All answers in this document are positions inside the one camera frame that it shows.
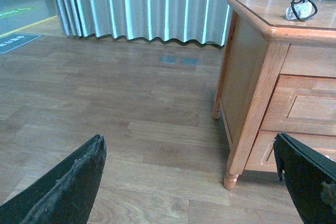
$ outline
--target worn black material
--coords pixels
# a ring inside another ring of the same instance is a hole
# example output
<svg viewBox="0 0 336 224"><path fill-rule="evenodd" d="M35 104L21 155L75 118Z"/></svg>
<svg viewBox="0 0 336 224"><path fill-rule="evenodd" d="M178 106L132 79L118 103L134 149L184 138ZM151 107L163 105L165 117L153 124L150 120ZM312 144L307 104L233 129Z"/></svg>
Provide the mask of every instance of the worn black material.
<svg viewBox="0 0 336 224"><path fill-rule="evenodd" d="M336 223L336 215L321 193L322 183L336 181L336 163L286 133L276 136L274 154L278 174L285 182L293 203L304 223Z"/></svg>
<svg viewBox="0 0 336 224"><path fill-rule="evenodd" d="M87 223L106 160L96 135L0 207L0 223Z"/></svg>

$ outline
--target wooden floor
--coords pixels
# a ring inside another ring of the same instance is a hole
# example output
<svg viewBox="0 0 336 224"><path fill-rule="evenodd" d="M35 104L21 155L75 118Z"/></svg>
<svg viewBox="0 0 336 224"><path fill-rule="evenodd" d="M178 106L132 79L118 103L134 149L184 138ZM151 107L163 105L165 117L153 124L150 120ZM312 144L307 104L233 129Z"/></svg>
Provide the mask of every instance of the wooden floor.
<svg viewBox="0 0 336 224"><path fill-rule="evenodd" d="M228 144L211 118L221 57L49 36L0 55L0 201L101 134L108 156L89 223L302 223L276 174L221 185Z"/></svg>

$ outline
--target green floor sign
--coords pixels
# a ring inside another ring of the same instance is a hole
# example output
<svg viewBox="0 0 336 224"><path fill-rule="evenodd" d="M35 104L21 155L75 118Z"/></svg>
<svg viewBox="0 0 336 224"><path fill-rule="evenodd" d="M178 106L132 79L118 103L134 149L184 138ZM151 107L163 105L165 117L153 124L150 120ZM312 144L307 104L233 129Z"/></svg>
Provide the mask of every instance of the green floor sign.
<svg viewBox="0 0 336 224"><path fill-rule="evenodd" d="M25 13L30 10L35 10L36 8L30 8L30 7L22 7L22 8L14 8L10 10L3 10L0 12L0 18L7 18L16 14Z"/></svg>

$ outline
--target small white object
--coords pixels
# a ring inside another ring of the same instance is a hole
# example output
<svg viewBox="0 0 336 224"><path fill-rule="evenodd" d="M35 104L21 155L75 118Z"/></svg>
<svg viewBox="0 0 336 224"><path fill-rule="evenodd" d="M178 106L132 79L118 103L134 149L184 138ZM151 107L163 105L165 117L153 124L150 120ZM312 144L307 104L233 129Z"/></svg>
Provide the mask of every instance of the small white object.
<svg viewBox="0 0 336 224"><path fill-rule="evenodd" d="M307 18L313 7L311 5L310 2L305 2L305 3L300 3L300 4L297 4L297 5L294 5L294 8L297 12L297 14L299 15L300 18ZM286 19L288 20L293 20L293 19L296 19L296 16L294 15L293 13L293 10L292 10L292 7L288 7L287 10L286 10Z"/></svg>

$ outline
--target drawer panel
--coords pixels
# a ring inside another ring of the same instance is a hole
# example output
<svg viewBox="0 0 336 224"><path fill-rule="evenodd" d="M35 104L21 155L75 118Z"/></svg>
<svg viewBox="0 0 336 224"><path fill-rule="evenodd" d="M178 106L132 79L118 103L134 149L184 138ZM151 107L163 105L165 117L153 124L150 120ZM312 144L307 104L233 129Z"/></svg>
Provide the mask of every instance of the drawer panel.
<svg viewBox="0 0 336 224"><path fill-rule="evenodd" d="M277 132L259 131L245 169L276 172L273 142ZM290 136L306 144L324 156L336 161L336 137L289 133Z"/></svg>
<svg viewBox="0 0 336 224"><path fill-rule="evenodd" d="M260 129L336 136L336 79L280 75Z"/></svg>
<svg viewBox="0 0 336 224"><path fill-rule="evenodd" d="M336 48L292 44L280 73L336 78Z"/></svg>

